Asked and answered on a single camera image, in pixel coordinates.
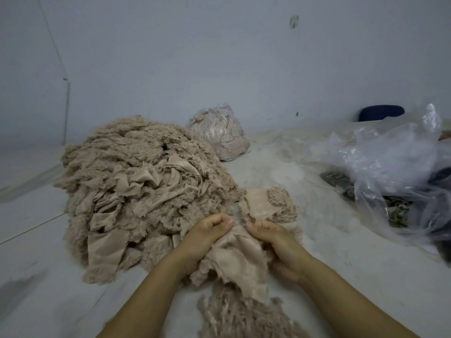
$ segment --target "dusty floor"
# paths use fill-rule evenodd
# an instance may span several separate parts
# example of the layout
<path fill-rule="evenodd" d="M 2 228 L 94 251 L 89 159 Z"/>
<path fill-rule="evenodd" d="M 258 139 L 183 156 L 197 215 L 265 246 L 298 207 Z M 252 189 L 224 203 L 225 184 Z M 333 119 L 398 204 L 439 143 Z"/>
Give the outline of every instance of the dusty floor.
<path fill-rule="evenodd" d="M 312 166 L 305 165 L 316 152 L 306 150 L 299 139 L 306 137 L 301 130 L 253 135 L 251 152 L 225 166 L 240 187 L 279 184 L 288 189 L 300 207 L 298 223 L 307 250 L 421 337 L 448 336 L 451 269 L 437 256 L 391 243 L 362 226 L 352 208 L 312 172 Z M 59 153 L 44 156 L 48 168 L 50 161 L 57 164 Z M 61 239 L 67 222 L 62 215 L 65 197 L 62 191 L 43 186 L 0 203 L 2 337 L 93 337 L 145 276 L 134 268 L 114 284 L 83 284 L 83 271 L 69 260 Z M 200 294 L 209 291 L 206 285 L 176 295 L 165 325 L 167 337 L 196 336 L 201 318 L 193 308 Z M 333 337 L 302 291 L 275 279 L 270 280 L 269 291 L 282 298 L 287 314 L 312 338 Z"/>

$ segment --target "clear plastic bag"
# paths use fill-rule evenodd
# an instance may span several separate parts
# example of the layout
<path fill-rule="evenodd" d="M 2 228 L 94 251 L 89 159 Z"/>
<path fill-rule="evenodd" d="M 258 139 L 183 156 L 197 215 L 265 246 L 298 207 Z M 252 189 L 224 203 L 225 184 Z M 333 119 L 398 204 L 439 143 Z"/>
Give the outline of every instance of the clear plastic bag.
<path fill-rule="evenodd" d="M 186 127 L 203 137 L 222 161 L 236 159 L 246 153 L 250 146 L 240 122 L 228 104 L 200 110 L 189 119 Z"/>
<path fill-rule="evenodd" d="M 349 176 L 362 223 L 395 242 L 451 240 L 451 140 L 423 111 L 330 138 L 327 162 Z"/>

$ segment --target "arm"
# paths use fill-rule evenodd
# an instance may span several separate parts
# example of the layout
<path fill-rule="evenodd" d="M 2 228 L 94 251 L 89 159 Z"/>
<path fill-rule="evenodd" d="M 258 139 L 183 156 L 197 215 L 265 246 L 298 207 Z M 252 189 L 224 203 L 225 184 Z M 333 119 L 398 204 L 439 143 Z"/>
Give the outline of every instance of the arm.
<path fill-rule="evenodd" d="M 211 245 L 233 225 L 233 219 L 224 214 L 198 221 L 154 267 L 97 338 L 157 338 L 181 280 L 196 270 Z"/>
<path fill-rule="evenodd" d="M 278 256 L 275 272 L 299 284 L 341 338 L 418 338 L 365 298 L 340 275 L 314 258 L 284 227 L 268 221 L 248 222 L 257 239 L 270 243 Z"/>

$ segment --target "forearm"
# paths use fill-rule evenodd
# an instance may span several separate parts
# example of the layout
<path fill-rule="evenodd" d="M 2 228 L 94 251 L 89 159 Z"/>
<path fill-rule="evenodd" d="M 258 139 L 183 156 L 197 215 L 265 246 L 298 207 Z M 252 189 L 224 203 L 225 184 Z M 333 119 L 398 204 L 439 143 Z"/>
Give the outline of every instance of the forearm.
<path fill-rule="evenodd" d="M 315 258 L 299 284 L 340 338 L 418 338 Z"/>
<path fill-rule="evenodd" d="M 157 338 L 183 278 L 172 254 L 163 258 L 97 338 Z"/>

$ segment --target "white wall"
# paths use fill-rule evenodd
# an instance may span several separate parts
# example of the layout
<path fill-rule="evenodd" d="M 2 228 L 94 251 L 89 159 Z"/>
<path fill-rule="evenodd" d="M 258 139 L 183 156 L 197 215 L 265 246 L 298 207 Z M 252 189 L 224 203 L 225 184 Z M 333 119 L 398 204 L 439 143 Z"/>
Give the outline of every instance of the white wall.
<path fill-rule="evenodd" d="M 449 0 L 42 4 L 71 81 L 70 141 L 137 113 L 185 124 L 218 102 L 248 131 L 425 97 L 451 117 Z"/>
<path fill-rule="evenodd" d="M 0 0 L 0 151 L 63 143 L 66 82 L 37 0 Z"/>

